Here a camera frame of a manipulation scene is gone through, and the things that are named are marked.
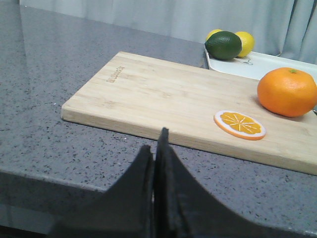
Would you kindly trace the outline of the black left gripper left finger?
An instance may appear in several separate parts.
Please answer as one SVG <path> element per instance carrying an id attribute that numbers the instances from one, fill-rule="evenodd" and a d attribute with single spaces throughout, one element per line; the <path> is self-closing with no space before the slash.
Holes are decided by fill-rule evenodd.
<path id="1" fill-rule="evenodd" d="M 138 155 L 119 180 L 98 200 L 64 216 L 50 238 L 153 237 L 154 160 L 150 147 Z"/>

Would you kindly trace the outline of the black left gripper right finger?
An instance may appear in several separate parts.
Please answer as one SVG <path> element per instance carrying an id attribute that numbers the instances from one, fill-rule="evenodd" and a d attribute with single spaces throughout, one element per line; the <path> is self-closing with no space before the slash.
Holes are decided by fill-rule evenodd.
<path id="1" fill-rule="evenodd" d="M 243 218 L 206 191 L 185 168 L 168 142 L 158 138 L 154 175 L 154 219 L 158 238 L 314 238 L 260 225 Z"/>

